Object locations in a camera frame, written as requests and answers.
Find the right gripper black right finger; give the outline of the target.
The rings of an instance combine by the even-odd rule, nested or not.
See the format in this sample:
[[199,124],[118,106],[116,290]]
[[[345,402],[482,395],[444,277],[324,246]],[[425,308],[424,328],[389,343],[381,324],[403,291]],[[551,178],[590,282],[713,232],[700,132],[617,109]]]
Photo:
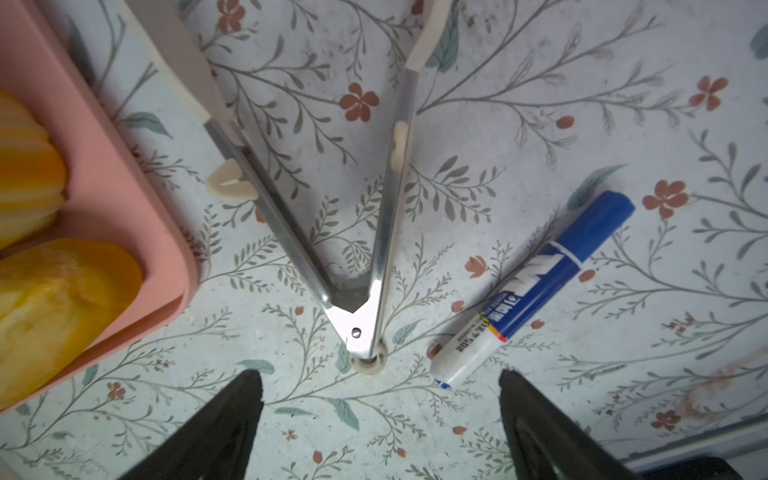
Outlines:
[[500,413],[519,479],[635,479],[519,372],[499,377]]

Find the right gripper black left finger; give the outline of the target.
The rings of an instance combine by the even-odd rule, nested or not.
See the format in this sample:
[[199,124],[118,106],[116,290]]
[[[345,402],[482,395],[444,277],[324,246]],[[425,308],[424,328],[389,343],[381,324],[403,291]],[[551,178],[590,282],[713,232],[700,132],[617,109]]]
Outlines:
[[124,479],[243,479],[264,408],[260,373],[240,372]]

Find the yellow fluted bundt bread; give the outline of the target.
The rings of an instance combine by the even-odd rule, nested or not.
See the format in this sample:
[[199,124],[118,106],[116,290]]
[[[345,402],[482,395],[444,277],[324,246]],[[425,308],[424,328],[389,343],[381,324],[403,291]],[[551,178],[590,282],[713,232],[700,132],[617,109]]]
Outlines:
[[56,239],[1,261],[1,406],[24,400],[115,322],[143,283],[121,246]]

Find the yellow ridged bread roll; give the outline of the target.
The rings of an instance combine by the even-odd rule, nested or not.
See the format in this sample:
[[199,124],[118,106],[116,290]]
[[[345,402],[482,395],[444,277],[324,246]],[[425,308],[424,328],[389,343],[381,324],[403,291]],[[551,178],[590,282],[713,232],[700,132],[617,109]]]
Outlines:
[[18,98],[1,93],[1,247],[49,228],[65,202],[67,169],[48,131]]

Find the blue white marker pen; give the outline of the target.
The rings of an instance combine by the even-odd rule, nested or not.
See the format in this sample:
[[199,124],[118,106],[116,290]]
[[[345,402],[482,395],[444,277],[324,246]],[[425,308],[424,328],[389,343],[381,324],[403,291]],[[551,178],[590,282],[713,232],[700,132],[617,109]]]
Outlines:
[[599,195],[563,233],[524,264],[434,356],[431,375],[442,389],[464,383],[572,278],[634,213],[622,193]]

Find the pink plastic tray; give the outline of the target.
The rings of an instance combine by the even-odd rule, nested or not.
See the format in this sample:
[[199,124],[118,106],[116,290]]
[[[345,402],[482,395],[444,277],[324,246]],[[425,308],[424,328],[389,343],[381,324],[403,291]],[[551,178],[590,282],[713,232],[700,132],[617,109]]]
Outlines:
[[121,245],[138,261],[134,302],[42,394],[173,321],[189,305],[198,269],[158,193],[34,1],[1,4],[1,88],[42,121],[69,169],[68,200],[50,238]]

